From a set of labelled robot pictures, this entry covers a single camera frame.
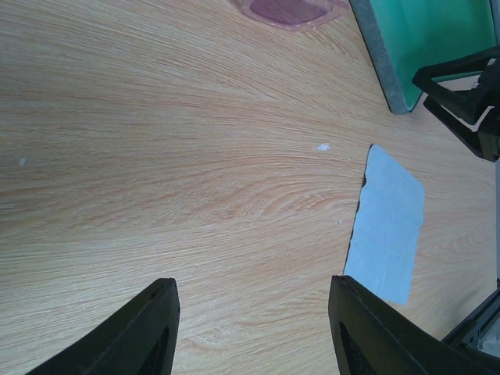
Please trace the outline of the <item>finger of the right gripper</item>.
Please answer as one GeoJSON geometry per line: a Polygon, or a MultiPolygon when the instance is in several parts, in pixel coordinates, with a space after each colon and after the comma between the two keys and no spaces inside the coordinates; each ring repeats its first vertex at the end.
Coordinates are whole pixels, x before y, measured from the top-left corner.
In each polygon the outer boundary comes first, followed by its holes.
{"type": "Polygon", "coordinates": [[[492,108],[476,131],[463,125],[447,109],[427,97],[423,105],[439,119],[475,156],[487,161],[499,158],[499,107],[492,108]]]}
{"type": "Polygon", "coordinates": [[[412,82],[427,95],[424,106],[436,117],[479,117],[499,106],[499,47],[421,67],[412,82]],[[451,90],[445,82],[477,78],[475,87],[451,90]]]}

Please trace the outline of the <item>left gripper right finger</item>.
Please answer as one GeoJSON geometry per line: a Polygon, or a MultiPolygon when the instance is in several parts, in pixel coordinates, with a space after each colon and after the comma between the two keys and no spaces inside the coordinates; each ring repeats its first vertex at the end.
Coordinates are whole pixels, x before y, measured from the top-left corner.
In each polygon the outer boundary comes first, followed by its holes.
{"type": "Polygon", "coordinates": [[[499,372],[496,355],[444,344],[352,277],[332,277],[328,315],[342,374],[499,372]]]}

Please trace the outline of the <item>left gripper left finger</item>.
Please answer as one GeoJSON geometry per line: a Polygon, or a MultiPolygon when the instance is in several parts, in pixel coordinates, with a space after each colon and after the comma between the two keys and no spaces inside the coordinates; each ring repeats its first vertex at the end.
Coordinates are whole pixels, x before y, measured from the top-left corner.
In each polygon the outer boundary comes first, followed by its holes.
{"type": "Polygon", "coordinates": [[[160,278],[30,373],[170,374],[179,320],[177,283],[160,278]]]}

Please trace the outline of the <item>grey glasses case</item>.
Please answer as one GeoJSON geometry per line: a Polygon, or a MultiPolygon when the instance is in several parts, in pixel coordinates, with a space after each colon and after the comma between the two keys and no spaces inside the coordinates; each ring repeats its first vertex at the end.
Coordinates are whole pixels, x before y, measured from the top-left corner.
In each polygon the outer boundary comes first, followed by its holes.
{"type": "Polygon", "coordinates": [[[497,1],[352,1],[387,106],[406,115],[422,91],[413,84],[424,66],[499,44],[497,1]]]}

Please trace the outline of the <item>light blue cleaning cloth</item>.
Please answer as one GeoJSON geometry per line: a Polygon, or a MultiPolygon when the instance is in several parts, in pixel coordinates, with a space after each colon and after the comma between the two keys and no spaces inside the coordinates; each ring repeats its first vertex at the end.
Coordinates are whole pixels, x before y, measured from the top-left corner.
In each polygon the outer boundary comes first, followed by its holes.
{"type": "Polygon", "coordinates": [[[379,145],[371,145],[344,274],[385,301],[409,299],[424,218],[423,185],[379,145]]]}

